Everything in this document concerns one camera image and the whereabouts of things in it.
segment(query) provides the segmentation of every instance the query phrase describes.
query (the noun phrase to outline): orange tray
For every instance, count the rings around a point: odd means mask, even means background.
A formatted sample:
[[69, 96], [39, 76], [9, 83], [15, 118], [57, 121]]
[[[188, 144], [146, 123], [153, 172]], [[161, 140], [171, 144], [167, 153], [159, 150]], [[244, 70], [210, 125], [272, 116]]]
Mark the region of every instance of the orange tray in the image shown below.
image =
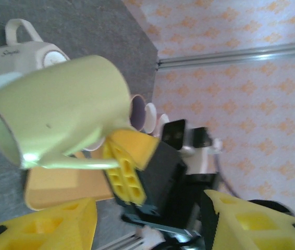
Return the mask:
[[[101, 152], [102, 147], [87, 153], [92, 158], [100, 158]], [[75, 156], [85, 158], [82, 152]], [[24, 199], [30, 209], [41, 210], [84, 197], [93, 197], [97, 201], [113, 198], [102, 170], [42, 167], [29, 170]]]

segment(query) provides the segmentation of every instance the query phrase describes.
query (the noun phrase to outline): metal rod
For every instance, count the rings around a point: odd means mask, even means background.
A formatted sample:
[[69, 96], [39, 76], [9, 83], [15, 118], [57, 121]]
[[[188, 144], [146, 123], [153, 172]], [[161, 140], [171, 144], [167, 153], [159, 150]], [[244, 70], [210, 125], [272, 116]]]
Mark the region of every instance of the metal rod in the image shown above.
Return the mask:
[[144, 240], [140, 235], [140, 231], [141, 230], [139, 229], [136, 233], [129, 233], [117, 240], [99, 247], [97, 250], [144, 250]]
[[243, 49], [240, 51], [206, 54], [199, 56], [162, 59], [158, 70], [220, 64], [247, 63], [258, 60], [272, 60], [295, 57], [295, 44]]

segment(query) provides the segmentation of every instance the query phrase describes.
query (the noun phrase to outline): gray floor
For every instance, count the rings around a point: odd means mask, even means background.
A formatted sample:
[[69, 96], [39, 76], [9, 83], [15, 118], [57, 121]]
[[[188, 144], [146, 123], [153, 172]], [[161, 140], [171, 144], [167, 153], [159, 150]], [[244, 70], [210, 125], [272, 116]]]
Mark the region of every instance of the gray floor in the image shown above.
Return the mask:
[[[151, 100], [157, 51], [120, 0], [0, 0], [0, 46], [11, 18], [30, 21], [44, 41], [71, 59], [98, 54], [110, 59], [125, 76], [131, 92]], [[0, 221], [31, 211], [23, 200], [26, 173], [0, 154]], [[93, 248], [132, 231], [119, 221], [113, 200], [97, 203], [98, 225]]]

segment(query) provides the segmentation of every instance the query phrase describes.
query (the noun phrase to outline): white robot part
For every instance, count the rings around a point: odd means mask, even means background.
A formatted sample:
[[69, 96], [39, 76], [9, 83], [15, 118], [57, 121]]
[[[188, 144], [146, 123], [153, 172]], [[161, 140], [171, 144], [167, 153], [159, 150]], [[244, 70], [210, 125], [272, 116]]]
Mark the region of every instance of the white robot part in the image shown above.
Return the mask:
[[222, 152], [223, 142], [221, 139], [213, 139], [212, 146], [195, 148], [194, 154], [182, 155], [183, 161], [187, 164], [187, 174], [207, 173], [208, 155], [220, 154]]

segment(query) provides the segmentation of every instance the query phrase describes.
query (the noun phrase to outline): mug rim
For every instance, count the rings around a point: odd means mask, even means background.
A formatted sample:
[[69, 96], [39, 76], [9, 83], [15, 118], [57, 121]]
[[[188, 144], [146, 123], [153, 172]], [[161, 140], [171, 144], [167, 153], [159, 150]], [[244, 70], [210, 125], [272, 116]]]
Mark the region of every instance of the mug rim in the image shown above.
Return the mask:
[[137, 131], [141, 131], [144, 127], [146, 118], [145, 98], [140, 94], [133, 94], [130, 97], [129, 121], [132, 127], [134, 127]]
[[100, 140], [98, 140], [95, 143], [92, 143], [91, 145], [87, 146], [84, 148], [85, 151], [96, 151], [97, 149], [99, 149], [105, 142], [106, 137], [102, 137]]
[[160, 115], [160, 117], [157, 120], [157, 124], [156, 124], [154, 131], [152, 132], [155, 136], [160, 136], [160, 133], [163, 130], [162, 128], [164, 127], [164, 125], [166, 123], [169, 122], [168, 114], [162, 113], [162, 114], [158, 114], [158, 115]]
[[145, 106], [145, 123], [144, 130], [146, 133], [152, 133], [157, 126], [157, 109], [153, 103], [148, 103]]
[[13, 164], [18, 165], [19, 167], [22, 164], [22, 158], [21, 158], [21, 149], [19, 147], [18, 141], [16, 140], [12, 129], [10, 128], [10, 126], [7, 124], [7, 122], [5, 121], [5, 119], [3, 118], [3, 116], [0, 115], [0, 121], [3, 123], [3, 125], [5, 126], [5, 129], [7, 130], [7, 132], [10, 134], [11, 139], [14, 143], [14, 147], [15, 150], [17, 151], [17, 154], [19, 155], [19, 157], [17, 159], [13, 159], [13, 157], [11, 155], [9, 155], [2, 147], [2, 145], [0, 145], [0, 152]]

